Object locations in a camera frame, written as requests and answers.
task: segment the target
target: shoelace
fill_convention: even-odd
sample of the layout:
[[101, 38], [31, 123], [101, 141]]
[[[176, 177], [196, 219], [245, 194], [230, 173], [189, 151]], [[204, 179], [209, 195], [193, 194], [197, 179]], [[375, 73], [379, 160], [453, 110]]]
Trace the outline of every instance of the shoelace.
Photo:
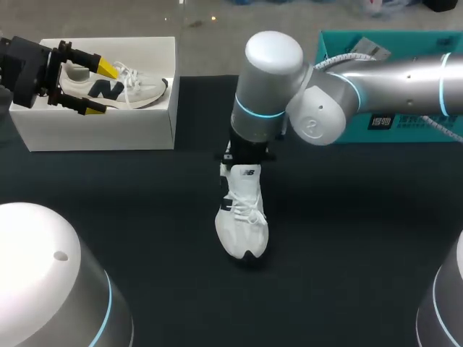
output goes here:
[[130, 102], [129, 102], [129, 93], [127, 92], [127, 86], [132, 87], [135, 90], [140, 90], [140, 81], [137, 77], [138, 71], [135, 69], [130, 69], [129, 67], [125, 66], [120, 61], [114, 62], [114, 67], [119, 72], [119, 78], [124, 78], [124, 95], [125, 95], [125, 103], [129, 110], [132, 109]]
[[266, 215], [259, 211], [259, 196], [254, 203], [249, 202], [241, 197], [238, 197], [232, 191], [229, 192], [229, 195], [236, 201], [235, 205], [227, 206], [231, 209], [231, 212], [234, 213], [234, 217], [237, 220], [244, 220], [250, 224], [261, 223], [263, 225], [267, 224]]

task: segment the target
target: black tablecloth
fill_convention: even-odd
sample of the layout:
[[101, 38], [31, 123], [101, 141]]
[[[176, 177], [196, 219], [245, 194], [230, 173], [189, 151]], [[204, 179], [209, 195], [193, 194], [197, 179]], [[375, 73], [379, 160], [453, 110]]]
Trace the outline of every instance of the black tablecloth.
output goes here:
[[415, 346], [415, 315], [462, 227], [458, 144], [272, 144], [270, 257], [216, 236], [236, 77], [181, 79], [176, 150], [29, 153], [0, 113], [0, 203], [63, 215], [124, 293], [135, 347]]

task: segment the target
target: white sneaker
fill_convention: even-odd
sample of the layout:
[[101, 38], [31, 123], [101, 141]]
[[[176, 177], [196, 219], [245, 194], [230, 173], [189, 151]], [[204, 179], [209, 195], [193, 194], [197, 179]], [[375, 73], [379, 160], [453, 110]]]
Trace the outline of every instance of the white sneaker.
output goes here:
[[142, 108], [158, 100], [167, 89], [167, 80], [130, 69], [116, 62], [117, 80], [90, 72], [85, 67], [64, 64], [59, 84], [64, 94], [89, 98], [120, 109]]
[[267, 247], [260, 171], [260, 165], [234, 165], [230, 171], [220, 166], [229, 192], [217, 213], [216, 230], [225, 250], [237, 259], [259, 258]]

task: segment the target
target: cable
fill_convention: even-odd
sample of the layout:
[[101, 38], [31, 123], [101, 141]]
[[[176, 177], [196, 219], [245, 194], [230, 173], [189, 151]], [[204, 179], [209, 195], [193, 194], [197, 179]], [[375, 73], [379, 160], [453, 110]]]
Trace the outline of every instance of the cable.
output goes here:
[[448, 137], [451, 137], [457, 142], [463, 143], [463, 137], [455, 134], [454, 132], [448, 130], [445, 126], [440, 125], [437, 121], [432, 120], [429, 116], [420, 116], [426, 123], [431, 125], [434, 129], [437, 129], [438, 131], [442, 132], [443, 134], [447, 135]]
[[322, 61], [321, 63], [316, 64], [315, 68], [317, 70], [325, 71], [327, 68], [332, 67], [333, 65], [342, 63], [343, 61], [349, 61], [349, 60], [372, 61], [376, 59], [373, 58], [372, 56], [369, 56], [368, 54], [346, 53], [346, 54], [341, 54], [339, 56], [334, 56], [333, 58], [328, 58], [325, 61]]

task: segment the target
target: teal shoe box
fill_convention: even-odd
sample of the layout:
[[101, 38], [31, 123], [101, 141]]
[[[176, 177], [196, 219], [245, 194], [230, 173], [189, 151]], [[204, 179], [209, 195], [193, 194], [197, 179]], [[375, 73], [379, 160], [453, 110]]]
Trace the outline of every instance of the teal shoe box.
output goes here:
[[[390, 51], [391, 56], [388, 60], [397, 60], [448, 52], [463, 53], [462, 37], [463, 33], [458, 31], [322, 31], [315, 63], [349, 53], [362, 38], [367, 38]], [[429, 116], [447, 129], [463, 135], [463, 116]], [[353, 117], [337, 142], [453, 142], [453, 140], [417, 116], [364, 113]]]

